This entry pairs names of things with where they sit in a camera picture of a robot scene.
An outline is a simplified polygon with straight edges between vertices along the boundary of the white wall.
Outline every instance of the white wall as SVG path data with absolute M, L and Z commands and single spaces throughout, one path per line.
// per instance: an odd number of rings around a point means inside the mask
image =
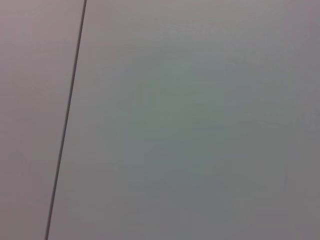
M 0 1 L 0 239 L 43 240 L 82 0 Z
M 319 239 L 319 16 L 88 1 L 49 239 Z

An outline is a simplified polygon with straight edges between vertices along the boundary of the white surface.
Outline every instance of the white surface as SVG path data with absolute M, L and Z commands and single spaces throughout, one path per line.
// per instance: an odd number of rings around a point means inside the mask
M 50 240 L 318 240 L 319 16 L 88 1 Z
M 0 239 L 43 240 L 82 0 L 0 1 Z

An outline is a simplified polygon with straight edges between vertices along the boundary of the gray surface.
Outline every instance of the gray surface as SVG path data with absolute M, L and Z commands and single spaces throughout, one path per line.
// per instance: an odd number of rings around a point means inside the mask
M 319 16 L 88 1 L 49 239 L 319 239 Z
M 43 240 L 82 0 L 0 1 L 0 239 Z

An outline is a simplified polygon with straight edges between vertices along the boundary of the dark line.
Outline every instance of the dark line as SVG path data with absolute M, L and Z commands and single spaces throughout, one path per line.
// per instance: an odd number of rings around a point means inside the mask
M 83 1 L 83 8 L 82 8 L 82 15 L 81 15 L 80 28 L 79 28 L 79 35 L 78 35 L 78 40 L 77 40 L 77 45 L 76 45 L 76 52 L 75 52 L 75 57 L 74 57 L 72 79 L 71 79 L 70 90 L 69 90 L 69 98 L 68 98 L 68 104 L 67 104 L 67 107 L 66 107 L 64 126 L 63 126 L 63 132 L 62 132 L 62 139 L 61 139 L 59 157 L 58 157 L 58 162 L 57 162 L 56 172 L 55 172 L 55 177 L 54 177 L 54 184 L 53 184 L 53 190 L 52 190 L 52 195 L 51 195 L 50 209 L 49 209 L 49 215 L 48 215 L 47 224 L 46 224 L 44 240 L 48 240 L 49 239 L 49 232 L 50 232 L 52 213 L 53 213 L 54 202 L 55 202 L 55 197 L 56 197 L 56 190 L 57 190 L 59 170 L 60 170 L 60 165 L 61 165 L 62 152 L 63 152 L 63 149 L 64 149 L 64 143 L 65 143 L 66 131 L 67 131 L 67 124 L 68 124 L 68 118 L 69 118 L 69 112 L 70 112 L 70 105 L 71 105 L 71 98 L 72 98 L 72 93 L 73 93 L 74 83 L 75 83 L 75 76 L 76 76 L 76 70 L 77 70 L 77 63 L 78 63 L 78 56 L 79 56 L 82 29 L 83 29 L 83 26 L 84 26 L 86 6 L 87 6 L 87 0 L 84 0 Z

